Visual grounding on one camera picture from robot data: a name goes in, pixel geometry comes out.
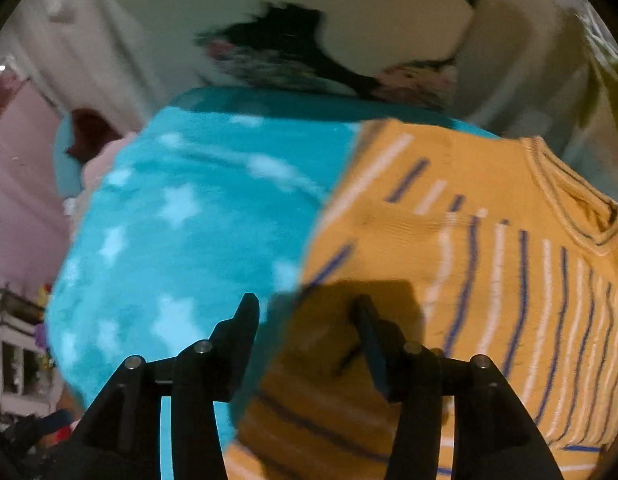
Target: yellow fabric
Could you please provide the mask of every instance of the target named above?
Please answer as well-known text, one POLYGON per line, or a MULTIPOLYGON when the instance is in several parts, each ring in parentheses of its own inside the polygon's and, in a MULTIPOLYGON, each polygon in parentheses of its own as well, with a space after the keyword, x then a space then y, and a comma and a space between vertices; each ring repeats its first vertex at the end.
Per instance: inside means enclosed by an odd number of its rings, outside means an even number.
MULTIPOLYGON (((399 406, 361 357, 343 367, 358 343, 351 302, 369 294, 407 339, 462 360, 488 354, 565 478, 586 478, 618 431, 617 203, 539 138, 393 120, 364 133, 316 228, 284 349, 239 425, 243 447, 228 455, 251 476, 231 477, 383 478, 399 406)), ((452 466, 450 411, 439 478, 452 466)))

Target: fleece blanket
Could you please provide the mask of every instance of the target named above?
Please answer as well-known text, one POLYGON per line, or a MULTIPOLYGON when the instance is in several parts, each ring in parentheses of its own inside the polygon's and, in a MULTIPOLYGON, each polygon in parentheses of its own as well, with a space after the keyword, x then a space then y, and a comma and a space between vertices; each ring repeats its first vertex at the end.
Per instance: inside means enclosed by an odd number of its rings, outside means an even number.
MULTIPOLYGON (((177 355, 232 317, 244 292, 260 298, 261 321, 270 320, 274 299, 294 291, 311 226, 346 166, 359 120, 393 114, 489 135, 414 108, 246 96, 195 91, 164 108, 93 194, 47 317, 60 370, 87 406, 128 355, 177 355)), ((258 333, 239 402, 231 412, 215 407, 222 444, 276 347, 279 331, 270 327, 258 333)), ((169 479, 169 400, 162 406, 169 479)))

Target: white star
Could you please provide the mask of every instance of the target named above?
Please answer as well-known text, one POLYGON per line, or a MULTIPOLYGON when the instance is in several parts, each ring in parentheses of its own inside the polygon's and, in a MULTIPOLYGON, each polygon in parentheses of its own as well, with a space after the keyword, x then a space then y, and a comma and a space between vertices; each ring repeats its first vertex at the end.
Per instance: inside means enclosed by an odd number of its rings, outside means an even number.
POLYGON ((164 144, 167 148, 176 150, 178 148, 181 148, 183 145, 182 134, 178 132, 162 134, 160 136, 160 142, 164 144))
POLYGON ((122 187, 132 175, 133 171, 130 168, 120 168, 108 174, 106 181, 112 186, 122 187))
POLYGON ((253 178, 272 180, 281 191, 290 192, 295 189, 297 171, 284 160, 255 153, 247 161, 247 171, 253 178))
POLYGON ((118 254, 126 247, 126 234, 124 226, 113 227, 106 230, 105 243, 100 249, 100 255, 111 266, 115 263, 118 254))
POLYGON ((196 194, 191 184, 167 187, 163 193, 166 204, 160 210, 159 216, 169 222, 174 229, 179 229, 182 222, 200 212, 200 206, 196 202, 196 194))
POLYGON ((262 126, 264 118, 257 115, 234 115, 229 119, 229 124, 239 124, 247 128, 257 128, 262 126))
POLYGON ((74 256, 70 260, 67 260, 67 263, 64 267, 64 281, 67 283, 67 286, 71 287, 75 285, 75 282, 78 281, 80 277, 80 258, 74 256))
POLYGON ((78 353, 75 350, 76 336, 74 333, 65 332, 62 334, 60 354, 62 355, 61 365, 71 368, 78 360, 78 353))
POLYGON ((191 319, 193 298, 174 300, 168 294, 164 294, 159 302, 160 315, 153 323, 151 332, 164 341, 169 348, 169 355, 175 357, 187 346, 202 339, 204 335, 191 319))
POLYGON ((273 262, 274 292, 293 292, 298 283, 298 267, 289 260, 273 262))
POLYGON ((121 353, 118 342, 119 329, 120 327, 115 321, 103 319, 98 323, 96 346, 100 349, 108 363, 114 362, 116 356, 121 353))

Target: metal pin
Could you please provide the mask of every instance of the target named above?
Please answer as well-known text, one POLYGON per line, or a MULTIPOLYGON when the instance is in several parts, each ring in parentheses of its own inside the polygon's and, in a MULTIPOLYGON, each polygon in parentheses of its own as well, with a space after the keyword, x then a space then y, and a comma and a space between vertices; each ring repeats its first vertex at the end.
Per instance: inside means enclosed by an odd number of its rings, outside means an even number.
POLYGON ((491 359, 489 359, 486 355, 477 354, 471 358, 471 362, 475 364, 478 368, 489 368, 491 366, 491 359))
POLYGON ((193 350, 195 350, 199 354, 206 354, 207 352, 210 352, 213 348, 214 346, 208 339, 201 339, 195 345, 193 345, 193 350))
POLYGON ((124 366, 129 370, 135 370, 141 364, 142 358, 139 355, 132 355, 131 357, 127 357, 124 361, 124 366))
POLYGON ((407 341, 404 343, 403 348, 407 354, 411 355, 418 355, 422 352, 422 345, 416 341, 407 341))

